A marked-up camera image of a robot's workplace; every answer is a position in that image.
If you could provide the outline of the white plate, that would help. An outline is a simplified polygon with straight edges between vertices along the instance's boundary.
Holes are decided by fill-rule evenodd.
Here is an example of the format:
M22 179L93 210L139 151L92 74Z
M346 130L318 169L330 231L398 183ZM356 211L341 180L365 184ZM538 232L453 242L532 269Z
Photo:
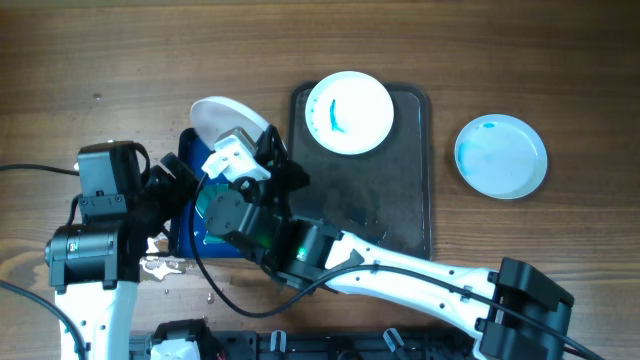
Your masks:
M532 194L549 168L539 134L506 114L483 115L465 125L455 141L454 163L474 190L500 200Z
M211 96L196 101L190 110L192 127L210 149L224 133L242 128L257 142L270 124L256 111L228 97Z
M379 146L394 123L390 93L374 77L341 71L320 80L308 95L305 123L325 149L360 155Z

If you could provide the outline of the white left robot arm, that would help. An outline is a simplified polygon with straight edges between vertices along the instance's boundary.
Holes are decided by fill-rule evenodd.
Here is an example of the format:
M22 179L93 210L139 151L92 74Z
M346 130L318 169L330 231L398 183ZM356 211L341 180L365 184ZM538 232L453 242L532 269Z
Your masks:
M126 359L147 241L187 205L193 171L172 153L142 175L136 160L85 153L79 158L81 214L45 248L55 305L65 315L62 356Z

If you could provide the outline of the green sponge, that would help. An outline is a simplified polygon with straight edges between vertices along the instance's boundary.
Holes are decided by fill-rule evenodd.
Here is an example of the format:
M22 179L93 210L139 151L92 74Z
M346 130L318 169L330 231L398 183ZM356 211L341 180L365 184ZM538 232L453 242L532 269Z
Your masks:
M214 198L216 198L219 194L227 190L228 190L228 185L222 184L222 183L209 184L203 187L203 189L200 191L198 195L196 205L195 205L195 210L202 220L205 220L205 213L209 207L209 203ZM204 245L219 245L222 243L223 243L222 239L217 238L213 235L210 235L208 232L205 232L205 236L203 240Z

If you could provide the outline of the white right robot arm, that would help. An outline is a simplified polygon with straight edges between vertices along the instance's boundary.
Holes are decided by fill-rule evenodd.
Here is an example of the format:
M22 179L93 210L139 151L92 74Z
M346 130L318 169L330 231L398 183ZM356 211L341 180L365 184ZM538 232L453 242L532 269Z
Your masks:
M236 127L209 147L203 171L230 185L209 201L206 230L274 281L300 295L325 287L440 318L473 339L477 359L562 358L574 298L533 266L510 258L497 271L438 264L293 215L288 196L309 176L274 127L257 140Z

